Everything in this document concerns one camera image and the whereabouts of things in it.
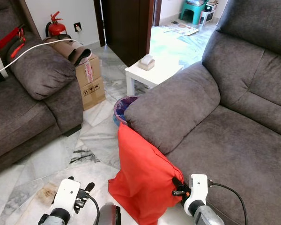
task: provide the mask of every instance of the red bag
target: red bag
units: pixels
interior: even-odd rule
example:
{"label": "red bag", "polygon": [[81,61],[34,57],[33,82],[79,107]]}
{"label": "red bag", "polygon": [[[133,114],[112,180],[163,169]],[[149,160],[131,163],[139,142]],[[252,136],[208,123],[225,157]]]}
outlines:
{"label": "red bag", "polygon": [[121,170],[109,180],[108,191],[138,224],[157,225],[167,207],[181,201],[180,196],[172,196],[172,178],[183,182],[182,173],[156,147],[122,123],[118,147]]}

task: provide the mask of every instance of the white wall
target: white wall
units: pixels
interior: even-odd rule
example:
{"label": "white wall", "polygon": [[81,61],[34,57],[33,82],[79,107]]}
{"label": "white wall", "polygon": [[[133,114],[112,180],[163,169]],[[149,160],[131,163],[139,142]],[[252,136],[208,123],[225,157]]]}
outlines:
{"label": "white wall", "polygon": [[[219,5],[217,7],[215,17],[220,18],[228,0],[218,0]],[[180,16],[182,6],[185,0],[163,0],[161,3],[160,12],[160,24],[170,22],[172,19],[178,18]]]}
{"label": "white wall", "polygon": [[[92,0],[25,0],[41,38],[45,38],[50,14],[60,11],[57,18],[66,26],[67,33],[84,45],[99,42],[94,2]],[[75,32],[74,23],[80,22],[82,31]]]}

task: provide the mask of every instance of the white cable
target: white cable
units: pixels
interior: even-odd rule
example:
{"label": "white cable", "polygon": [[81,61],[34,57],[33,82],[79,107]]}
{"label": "white cable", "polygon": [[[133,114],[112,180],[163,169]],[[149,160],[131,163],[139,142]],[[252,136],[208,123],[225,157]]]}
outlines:
{"label": "white cable", "polygon": [[62,39],[62,40],[57,40],[57,41],[52,41],[52,42],[47,42],[47,43],[42,43],[42,44],[38,44],[38,45],[35,45],[33,47],[31,47],[30,49],[27,49],[26,51],[24,51],[19,57],[17,57],[14,61],[12,61],[11,63],[9,63],[6,67],[4,67],[3,69],[0,70],[3,71],[5,70],[7,67],[9,67],[10,65],[12,65],[14,62],[16,62],[19,58],[21,58],[25,53],[29,52],[30,50],[36,48],[36,47],[39,47],[39,46],[42,46],[42,45],[48,45],[48,44],[52,44],[52,43],[56,43],[56,42],[60,42],[60,41],[75,41],[75,42],[78,42],[79,41],[76,41],[74,39]]}

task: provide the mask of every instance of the floor mat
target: floor mat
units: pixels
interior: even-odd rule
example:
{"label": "floor mat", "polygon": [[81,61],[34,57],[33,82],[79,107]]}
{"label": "floor mat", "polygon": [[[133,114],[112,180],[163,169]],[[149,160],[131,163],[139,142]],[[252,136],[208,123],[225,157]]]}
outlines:
{"label": "floor mat", "polygon": [[185,35],[185,36],[189,36],[197,31],[199,31],[198,29],[188,26],[184,23],[179,23],[177,21],[172,21],[171,23],[168,23],[166,25],[162,25],[162,27],[167,28],[173,32],[177,32],[179,34]]}

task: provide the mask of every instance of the sofa armrest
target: sofa armrest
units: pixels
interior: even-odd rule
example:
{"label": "sofa armrest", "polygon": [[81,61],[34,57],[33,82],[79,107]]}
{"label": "sofa armrest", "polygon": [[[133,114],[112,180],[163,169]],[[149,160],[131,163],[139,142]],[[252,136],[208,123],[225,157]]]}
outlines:
{"label": "sofa armrest", "polygon": [[220,102],[218,86],[197,62],[134,101],[125,111],[128,125],[167,154]]}
{"label": "sofa armrest", "polygon": [[[23,48],[19,50],[16,57],[27,49],[43,43],[41,39],[27,32],[27,39]],[[14,43],[7,53],[7,62],[14,59],[11,54],[20,45],[19,41]],[[17,62],[10,66],[18,81],[26,91],[36,100],[42,100],[59,91],[75,76],[75,67],[48,45],[36,47],[24,54]]]}

